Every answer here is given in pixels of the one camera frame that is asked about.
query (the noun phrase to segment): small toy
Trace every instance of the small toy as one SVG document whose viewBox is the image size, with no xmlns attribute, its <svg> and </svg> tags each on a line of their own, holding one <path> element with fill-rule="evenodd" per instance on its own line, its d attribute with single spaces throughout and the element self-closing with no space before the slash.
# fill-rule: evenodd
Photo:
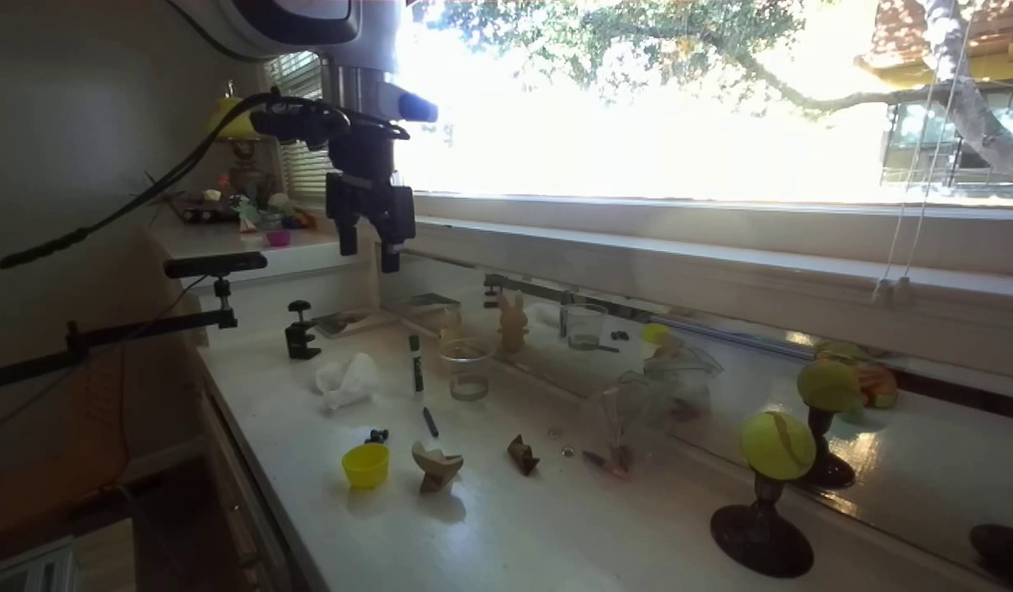
<svg viewBox="0 0 1013 592">
<path fill-rule="evenodd" d="M 539 457 L 520 434 L 510 441 L 507 454 L 523 477 L 536 474 Z"/>
<path fill-rule="evenodd" d="M 464 467 L 464 454 L 444 454 L 414 441 L 411 460 L 421 467 L 418 493 L 437 493 L 447 480 L 454 480 Z"/>
<path fill-rule="evenodd" d="M 500 293 L 500 342 L 503 342 L 503 355 L 520 355 L 526 345 L 526 303 L 520 293 Z"/>
</svg>

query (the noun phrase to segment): window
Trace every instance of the window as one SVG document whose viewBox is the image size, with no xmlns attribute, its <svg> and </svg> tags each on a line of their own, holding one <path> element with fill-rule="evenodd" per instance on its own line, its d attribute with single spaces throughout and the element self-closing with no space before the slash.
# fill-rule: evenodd
<svg viewBox="0 0 1013 592">
<path fill-rule="evenodd" d="M 566 36 L 566 16 L 546 20 L 566 3 L 474 7 L 526 7 L 533 13 L 510 33 L 566 23 Z M 714 7 L 760 10 L 756 0 Z M 872 20 L 862 7 L 842 0 L 809 13 L 796 43 L 760 53 L 763 66 L 796 76 L 809 95 L 911 89 L 918 53 L 904 43 L 898 59 L 868 49 L 872 23 L 852 26 Z M 569 46 L 474 53 L 444 30 L 401 30 L 395 82 L 444 115 L 408 125 L 411 141 L 398 145 L 398 174 L 418 191 L 414 250 L 1013 375 L 1013 197 L 964 201 L 927 194 L 914 174 L 908 184 L 904 168 L 885 174 L 888 141 L 898 125 L 914 135 L 918 109 L 898 118 L 888 102 L 872 102 L 809 118 L 776 92 L 733 102 L 753 92 L 743 76 L 684 89 L 638 79 L 638 92 L 618 95 L 543 69 L 516 79 L 513 66 L 539 66 L 543 49 Z M 602 59 L 618 59 L 622 76 L 648 66 L 615 49 Z M 921 141 L 947 148 L 951 138 L 927 118 Z"/>
<path fill-rule="evenodd" d="M 266 82 L 280 86 L 283 95 L 319 99 L 322 95 L 322 59 L 316 53 L 289 53 L 266 62 Z M 280 168 L 286 191 L 303 201 L 322 201 L 329 151 L 309 151 L 306 145 L 283 145 Z"/>
<path fill-rule="evenodd" d="M 1013 135 L 1013 89 L 987 92 L 987 105 Z M 970 151 L 954 122 L 937 109 L 914 102 L 898 102 L 891 109 L 881 174 L 891 181 L 937 181 L 951 194 L 967 197 L 1013 197 L 1013 178 L 993 171 L 977 151 Z"/>
</svg>

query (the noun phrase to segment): white countertop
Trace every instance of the white countertop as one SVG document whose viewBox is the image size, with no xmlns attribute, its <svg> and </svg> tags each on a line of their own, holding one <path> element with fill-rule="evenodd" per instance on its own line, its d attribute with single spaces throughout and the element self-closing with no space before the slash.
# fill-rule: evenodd
<svg viewBox="0 0 1013 592">
<path fill-rule="evenodd" d="M 615 592 L 615 589 L 993 589 L 964 569 L 855 526 L 796 493 L 779 513 L 816 549 L 803 579 L 766 579 L 710 539 L 710 513 L 747 503 L 750 477 L 697 451 L 638 457 L 631 480 L 599 474 L 579 454 L 579 405 L 536 382 L 497 372 L 487 401 L 451 401 L 424 342 L 428 401 L 441 444 L 467 457 L 451 490 L 418 497 L 411 444 L 424 437 L 411 395 L 408 339 L 398 326 L 319 342 L 312 362 L 289 362 L 283 335 L 204 349 L 220 405 L 243 434 L 283 526 L 335 592 Z M 368 405 L 322 414 L 312 368 L 368 352 L 382 391 Z M 372 428 L 391 431 L 391 474 L 375 493 L 352 493 L 339 457 Z M 539 474 L 507 457 L 523 434 Z"/>
</svg>

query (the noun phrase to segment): window sill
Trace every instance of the window sill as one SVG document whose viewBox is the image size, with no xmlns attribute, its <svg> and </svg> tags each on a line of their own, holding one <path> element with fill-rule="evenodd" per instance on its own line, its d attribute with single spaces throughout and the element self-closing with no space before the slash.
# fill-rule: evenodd
<svg viewBox="0 0 1013 592">
<path fill-rule="evenodd" d="M 895 355 L 1013 378 L 1013 220 L 1006 217 L 997 234 L 997 214 L 927 217 L 934 250 L 927 247 L 927 257 L 918 260 L 921 266 L 908 270 L 911 289 L 904 293 L 895 283 L 901 273 L 895 263 L 888 283 L 895 289 L 875 296 L 875 280 L 885 276 L 885 263 L 878 263 L 885 243 L 875 237 L 891 230 L 885 214 L 855 214 L 855 227 L 875 227 L 872 247 L 849 227 L 849 237 L 839 237 L 849 247 L 832 243 L 829 253 L 773 250 L 786 247 L 786 217 L 806 217 L 796 243 L 816 243 L 812 237 L 829 237 L 832 224 L 839 224 L 829 220 L 829 227 L 812 230 L 809 210 L 770 210 L 770 227 L 776 227 L 766 234 L 747 234 L 756 224 L 737 224 L 733 217 L 733 227 L 717 227 L 720 234 L 697 227 L 694 240 L 671 234 L 678 214 L 674 220 L 648 207 L 622 207 L 618 214 L 612 227 L 608 210 L 592 204 L 513 204 L 510 214 L 503 204 L 451 207 L 421 201 L 421 230 L 411 250 L 661 303 L 678 312 L 852 339 Z M 960 266 L 924 266 L 944 257 Z"/>
</svg>

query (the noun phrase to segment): cabinet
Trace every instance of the cabinet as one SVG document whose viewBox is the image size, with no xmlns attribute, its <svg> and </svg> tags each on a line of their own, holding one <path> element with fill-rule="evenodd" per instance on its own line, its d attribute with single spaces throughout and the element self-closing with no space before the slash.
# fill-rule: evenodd
<svg viewBox="0 0 1013 592">
<path fill-rule="evenodd" d="M 204 457 L 240 559 L 243 582 L 253 592 L 303 589 L 286 559 L 286 543 L 276 533 L 276 523 L 260 490 L 253 487 L 210 391 L 201 391 L 201 428 Z"/>
</svg>

